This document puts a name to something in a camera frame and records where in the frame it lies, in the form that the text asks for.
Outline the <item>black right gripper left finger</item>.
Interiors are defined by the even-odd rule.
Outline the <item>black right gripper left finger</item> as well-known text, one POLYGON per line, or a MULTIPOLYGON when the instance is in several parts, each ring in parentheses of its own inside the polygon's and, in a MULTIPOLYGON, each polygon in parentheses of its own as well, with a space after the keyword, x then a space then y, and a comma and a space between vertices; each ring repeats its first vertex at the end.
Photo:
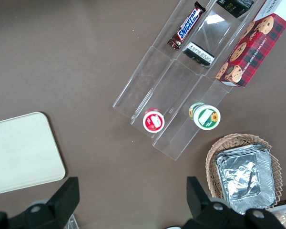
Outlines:
POLYGON ((10 219, 12 229, 62 229, 80 201, 79 179, 68 178, 45 203, 28 207, 10 219))

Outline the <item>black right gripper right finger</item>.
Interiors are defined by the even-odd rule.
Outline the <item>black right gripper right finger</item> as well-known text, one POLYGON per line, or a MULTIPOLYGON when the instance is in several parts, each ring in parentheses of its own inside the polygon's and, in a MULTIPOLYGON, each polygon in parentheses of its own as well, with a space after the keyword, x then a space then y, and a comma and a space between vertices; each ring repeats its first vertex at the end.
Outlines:
POLYGON ((187 177, 187 203, 192 214, 184 229, 245 229, 245 217, 218 201, 212 202, 197 177, 187 177))

